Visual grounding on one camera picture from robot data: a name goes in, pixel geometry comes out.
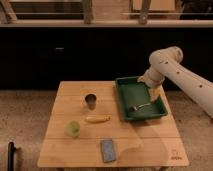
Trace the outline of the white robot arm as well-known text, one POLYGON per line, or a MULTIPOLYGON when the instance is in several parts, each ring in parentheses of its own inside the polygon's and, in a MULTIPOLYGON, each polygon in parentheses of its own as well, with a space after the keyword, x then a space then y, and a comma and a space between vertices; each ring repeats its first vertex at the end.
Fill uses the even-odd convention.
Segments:
POLYGON ((154 92, 168 78, 213 119, 213 83, 183 67, 182 60, 183 52, 177 46, 156 50, 150 54, 150 67, 137 81, 154 92))

